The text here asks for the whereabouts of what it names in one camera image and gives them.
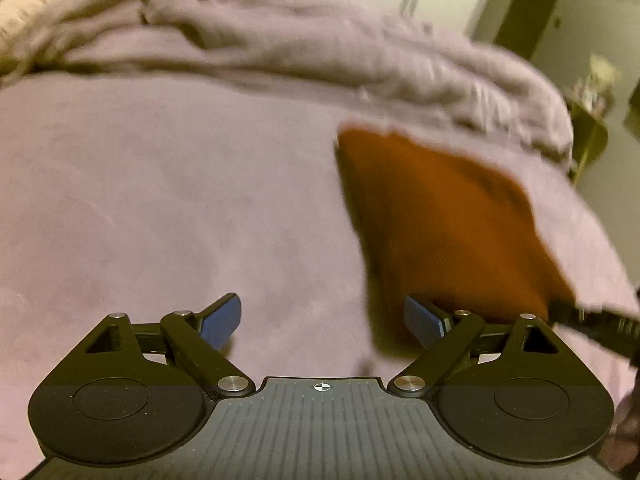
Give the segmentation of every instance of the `bed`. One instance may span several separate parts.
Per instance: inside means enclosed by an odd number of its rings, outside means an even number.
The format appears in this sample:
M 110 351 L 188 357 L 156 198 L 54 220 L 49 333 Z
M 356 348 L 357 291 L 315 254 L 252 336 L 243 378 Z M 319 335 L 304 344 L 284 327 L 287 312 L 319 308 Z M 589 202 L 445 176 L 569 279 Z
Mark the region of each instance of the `bed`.
M 378 316 L 335 160 L 344 123 L 497 168 L 581 303 L 638 303 L 566 177 L 562 97 L 525 62 L 337 0 L 60 0 L 3 59 L 0 478 L 42 455 L 32 391 L 97 322 L 226 292 L 228 357 L 272 376 L 380 376 L 419 354 Z M 623 359 L 562 338 L 619 405 Z

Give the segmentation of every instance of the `triangular cutout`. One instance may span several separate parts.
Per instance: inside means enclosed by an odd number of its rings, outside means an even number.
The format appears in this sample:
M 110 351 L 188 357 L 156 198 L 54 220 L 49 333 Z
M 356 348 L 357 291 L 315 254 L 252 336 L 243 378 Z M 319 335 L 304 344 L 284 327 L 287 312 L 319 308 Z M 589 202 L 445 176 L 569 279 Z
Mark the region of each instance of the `triangular cutout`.
M 120 330 L 116 325 L 109 325 L 86 352 L 88 354 L 97 354 L 101 352 L 117 352 L 118 350 L 122 350 Z
M 538 354 L 557 354 L 556 346 L 546 338 L 542 330 L 537 326 L 530 327 L 527 330 L 527 336 L 522 345 L 523 352 L 535 352 Z

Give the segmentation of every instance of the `crumpled blanket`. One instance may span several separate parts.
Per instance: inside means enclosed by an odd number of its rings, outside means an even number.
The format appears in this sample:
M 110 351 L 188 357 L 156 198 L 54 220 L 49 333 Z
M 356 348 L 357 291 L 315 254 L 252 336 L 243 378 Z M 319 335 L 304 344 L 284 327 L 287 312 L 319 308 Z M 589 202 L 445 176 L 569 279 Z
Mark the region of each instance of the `crumpled blanket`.
M 494 46 L 331 0 L 63 0 L 1 60 L 4 83 L 34 67 L 259 74 L 359 88 L 381 106 L 462 125 L 569 163 L 559 91 Z M 233 69 L 233 74 L 225 71 Z

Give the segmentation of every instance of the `person's hand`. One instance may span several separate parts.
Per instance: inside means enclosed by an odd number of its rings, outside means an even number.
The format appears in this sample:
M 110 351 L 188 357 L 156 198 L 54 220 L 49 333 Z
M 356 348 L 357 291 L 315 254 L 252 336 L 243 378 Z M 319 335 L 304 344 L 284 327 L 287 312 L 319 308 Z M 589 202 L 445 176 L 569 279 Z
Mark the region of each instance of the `person's hand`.
M 598 458 L 625 480 L 636 480 L 640 474 L 640 372 L 636 386 L 616 410 L 615 432 L 608 436 Z

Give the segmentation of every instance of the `white pillow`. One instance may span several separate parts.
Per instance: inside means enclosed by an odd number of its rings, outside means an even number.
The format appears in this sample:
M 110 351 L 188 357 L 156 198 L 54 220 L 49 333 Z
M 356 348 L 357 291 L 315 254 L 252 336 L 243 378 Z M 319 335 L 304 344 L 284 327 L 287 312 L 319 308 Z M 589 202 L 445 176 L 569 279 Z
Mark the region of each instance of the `white pillow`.
M 0 57 L 57 0 L 0 0 Z

